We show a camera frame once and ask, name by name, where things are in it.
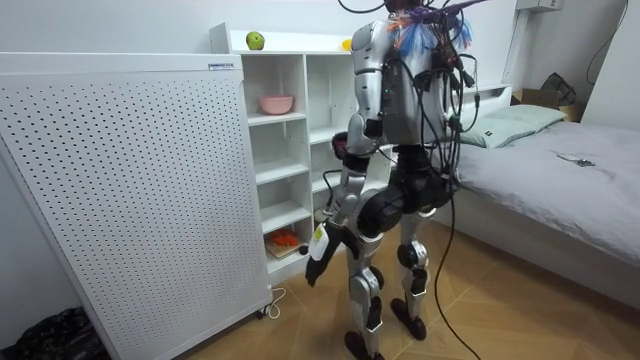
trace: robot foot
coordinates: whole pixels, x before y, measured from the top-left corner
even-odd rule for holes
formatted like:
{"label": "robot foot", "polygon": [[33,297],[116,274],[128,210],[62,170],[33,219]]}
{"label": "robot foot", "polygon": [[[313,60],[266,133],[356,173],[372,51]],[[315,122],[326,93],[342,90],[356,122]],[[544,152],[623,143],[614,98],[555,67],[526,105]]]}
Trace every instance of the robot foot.
{"label": "robot foot", "polygon": [[380,354],[376,354],[374,357],[369,356],[364,339],[357,332],[349,331],[344,336],[344,344],[357,360],[384,360]]}
{"label": "robot foot", "polygon": [[391,301],[391,310],[416,340],[427,338],[427,328],[424,326],[424,322],[420,318],[411,319],[407,303],[400,299],[393,299]]}

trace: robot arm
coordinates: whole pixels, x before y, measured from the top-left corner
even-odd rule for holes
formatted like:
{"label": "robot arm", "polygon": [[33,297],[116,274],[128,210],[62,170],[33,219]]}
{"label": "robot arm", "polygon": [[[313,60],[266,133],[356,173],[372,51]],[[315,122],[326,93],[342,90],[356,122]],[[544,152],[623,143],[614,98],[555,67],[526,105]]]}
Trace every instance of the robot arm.
{"label": "robot arm", "polygon": [[312,286],[326,269],[340,243],[354,249],[352,245],[356,239],[347,229],[347,222],[360,203],[369,160],[378,149],[383,135],[381,106],[385,99],[382,94],[382,73],[385,58],[393,47],[387,25],[386,21],[375,21],[353,36],[351,53],[358,112],[349,120],[347,151],[343,159],[340,190],[333,203],[333,215],[321,225],[329,243],[319,261],[312,258],[307,264],[306,277]]}

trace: humanoid robot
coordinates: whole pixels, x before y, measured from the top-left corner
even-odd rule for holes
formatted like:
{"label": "humanoid robot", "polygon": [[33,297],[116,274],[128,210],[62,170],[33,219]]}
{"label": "humanoid robot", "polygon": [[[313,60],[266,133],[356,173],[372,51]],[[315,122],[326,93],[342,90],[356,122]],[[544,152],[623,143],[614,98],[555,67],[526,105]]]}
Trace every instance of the humanoid robot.
{"label": "humanoid robot", "polygon": [[[379,352],[384,278],[372,266],[372,258],[382,234],[398,223],[397,255],[404,272],[405,299],[393,300],[391,308],[413,337],[426,338],[420,304],[430,281],[429,258],[417,234],[453,195],[452,174],[459,156],[456,134],[461,126],[459,117],[447,117],[454,101],[454,96],[447,96],[455,91],[462,97],[463,87],[474,84],[455,43],[459,37],[463,45],[470,41],[462,9],[482,1],[436,9],[420,0],[389,0],[385,2],[389,19],[368,24],[353,36],[359,109],[349,121],[346,136],[341,135],[342,140],[346,137],[346,148],[336,151],[343,162],[340,188],[331,216],[311,241],[305,276],[314,286],[338,246],[346,245],[349,295],[358,332],[347,333],[345,344],[357,359],[384,359]],[[443,154],[440,142],[447,140],[454,150]],[[394,145],[397,165],[386,188],[362,193],[369,160],[383,141]]]}

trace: cardboard box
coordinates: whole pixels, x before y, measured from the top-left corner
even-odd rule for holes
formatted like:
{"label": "cardboard box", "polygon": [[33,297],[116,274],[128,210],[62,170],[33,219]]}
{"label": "cardboard box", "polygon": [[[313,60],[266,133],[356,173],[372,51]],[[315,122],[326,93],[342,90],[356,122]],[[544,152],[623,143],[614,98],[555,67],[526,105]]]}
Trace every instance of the cardboard box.
{"label": "cardboard box", "polygon": [[560,106],[558,103],[558,93],[555,91],[523,89],[513,93],[511,98],[511,106],[513,105],[537,105],[549,109],[560,110],[567,114],[564,121],[577,122],[582,120],[582,115],[586,106],[583,103],[576,102],[569,106]]}

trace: gray bedsheet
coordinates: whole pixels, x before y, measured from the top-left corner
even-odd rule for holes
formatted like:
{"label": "gray bedsheet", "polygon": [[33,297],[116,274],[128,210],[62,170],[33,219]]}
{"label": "gray bedsheet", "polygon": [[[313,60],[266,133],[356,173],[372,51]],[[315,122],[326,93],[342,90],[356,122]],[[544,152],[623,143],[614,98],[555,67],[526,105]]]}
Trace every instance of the gray bedsheet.
{"label": "gray bedsheet", "polygon": [[561,122],[502,149],[463,145],[458,177],[493,202],[640,267],[640,132]]}

